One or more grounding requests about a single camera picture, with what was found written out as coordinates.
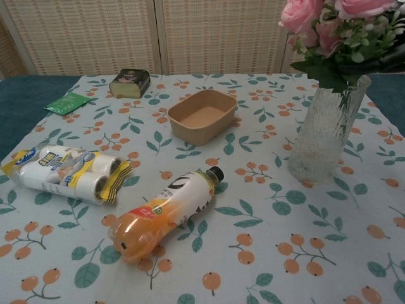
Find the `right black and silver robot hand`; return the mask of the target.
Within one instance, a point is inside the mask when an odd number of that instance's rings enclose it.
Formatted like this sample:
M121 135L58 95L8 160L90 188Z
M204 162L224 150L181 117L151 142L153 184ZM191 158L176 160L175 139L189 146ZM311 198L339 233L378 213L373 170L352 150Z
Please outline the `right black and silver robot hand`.
M398 45L385 56L373 63L367 73L400 73L404 72L404 44Z

